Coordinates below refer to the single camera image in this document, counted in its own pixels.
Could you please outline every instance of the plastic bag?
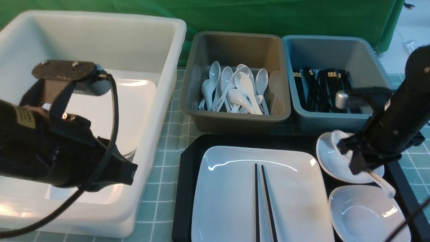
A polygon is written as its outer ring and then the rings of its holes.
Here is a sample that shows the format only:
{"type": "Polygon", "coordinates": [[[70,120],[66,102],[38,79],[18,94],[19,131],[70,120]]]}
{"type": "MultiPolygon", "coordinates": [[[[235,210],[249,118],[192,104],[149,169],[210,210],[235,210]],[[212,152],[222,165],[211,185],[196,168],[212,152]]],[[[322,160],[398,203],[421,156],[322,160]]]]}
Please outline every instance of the plastic bag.
{"type": "Polygon", "coordinates": [[[403,45],[405,45],[409,54],[411,54],[414,50],[422,46],[421,43],[416,40],[403,41],[403,45]]]}

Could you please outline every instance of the green backdrop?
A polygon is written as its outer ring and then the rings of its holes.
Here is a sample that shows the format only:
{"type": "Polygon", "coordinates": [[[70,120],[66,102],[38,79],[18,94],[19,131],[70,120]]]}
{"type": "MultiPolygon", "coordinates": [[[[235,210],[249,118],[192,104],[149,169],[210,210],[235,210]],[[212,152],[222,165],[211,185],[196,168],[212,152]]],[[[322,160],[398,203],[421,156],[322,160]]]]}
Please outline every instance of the green backdrop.
{"type": "Polygon", "coordinates": [[[183,19],[186,65],[200,31],[355,36],[388,49],[404,0],[0,0],[0,29],[31,10],[121,12],[183,19]]]}

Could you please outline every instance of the black tray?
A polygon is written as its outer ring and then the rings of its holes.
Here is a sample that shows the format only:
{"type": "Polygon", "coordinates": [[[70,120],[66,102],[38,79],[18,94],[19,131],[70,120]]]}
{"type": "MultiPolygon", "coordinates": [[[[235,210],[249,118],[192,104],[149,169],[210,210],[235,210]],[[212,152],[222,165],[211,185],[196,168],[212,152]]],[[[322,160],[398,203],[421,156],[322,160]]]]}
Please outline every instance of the black tray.
{"type": "MultiPolygon", "coordinates": [[[[191,242],[191,219],[193,215],[194,192],[204,153],[213,146],[238,146],[261,149],[302,151],[316,158],[318,136],[273,136],[273,135],[229,135],[207,134],[197,138],[182,154],[179,167],[176,207],[173,220],[173,242],[191,242]]],[[[329,176],[321,170],[327,196],[339,186],[350,185],[329,176]]],[[[384,179],[395,189],[395,200],[405,217],[419,208],[419,203],[409,186],[398,162],[385,165],[384,179]]],[[[423,212],[409,225],[412,241],[430,242],[430,225],[423,212]]],[[[334,231],[335,241],[341,241],[334,231]]]]}

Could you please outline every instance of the black chopsticks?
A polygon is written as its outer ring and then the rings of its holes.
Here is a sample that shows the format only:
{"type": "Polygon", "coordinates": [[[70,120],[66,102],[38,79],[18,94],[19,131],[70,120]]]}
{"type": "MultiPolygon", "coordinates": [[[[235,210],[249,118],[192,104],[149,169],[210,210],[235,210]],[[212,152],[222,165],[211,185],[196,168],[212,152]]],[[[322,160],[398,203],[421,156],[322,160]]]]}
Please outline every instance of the black chopsticks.
{"type": "Polygon", "coordinates": [[[305,67],[293,70],[293,76],[303,109],[309,112],[362,113],[360,108],[339,109],[335,105],[338,91],[352,90],[349,72],[333,68],[315,71],[305,67]]]}
{"type": "MultiPolygon", "coordinates": [[[[264,170],[264,166],[261,165],[261,169],[263,171],[263,181],[264,181],[264,190],[266,191],[266,200],[267,200],[267,207],[269,209],[269,217],[270,217],[270,226],[272,228],[272,236],[273,236],[273,242],[278,242],[278,236],[276,235],[276,228],[275,228],[275,219],[273,218],[273,212],[272,212],[272,204],[270,203],[270,196],[269,196],[269,189],[267,187],[267,179],[266,179],[266,171],[264,170]]],[[[260,241],[260,218],[259,218],[259,211],[258,211],[258,169],[257,169],[257,163],[255,164],[255,226],[256,226],[256,241],[260,241]]]]}
{"type": "Polygon", "coordinates": [[[255,164],[255,241],[260,242],[260,212],[258,211],[258,166],[255,164]]]}

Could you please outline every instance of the teal grid mat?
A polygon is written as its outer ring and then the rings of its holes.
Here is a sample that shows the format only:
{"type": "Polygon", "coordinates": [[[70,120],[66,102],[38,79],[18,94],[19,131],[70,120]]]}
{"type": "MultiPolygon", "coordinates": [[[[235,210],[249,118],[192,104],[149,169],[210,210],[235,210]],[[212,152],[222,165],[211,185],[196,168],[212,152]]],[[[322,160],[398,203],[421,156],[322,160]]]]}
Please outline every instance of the teal grid mat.
{"type": "MultiPolygon", "coordinates": [[[[171,242],[173,213],[175,209],[176,187],[178,184],[179,159],[182,151],[198,136],[204,134],[194,126],[189,116],[179,111],[179,93],[184,70],[178,70],[173,98],[163,126],[154,165],[141,197],[136,227],[133,234],[125,239],[113,239],[72,234],[33,232],[24,236],[7,239],[9,242],[171,242]]],[[[392,89],[399,87],[404,76],[390,74],[392,89]]],[[[299,134],[294,117],[277,125],[273,134],[299,134]]],[[[419,202],[430,194],[430,126],[422,129],[426,141],[419,147],[408,149],[400,165],[411,184],[419,202]]],[[[425,211],[430,220],[430,209],[425,211]]]]}

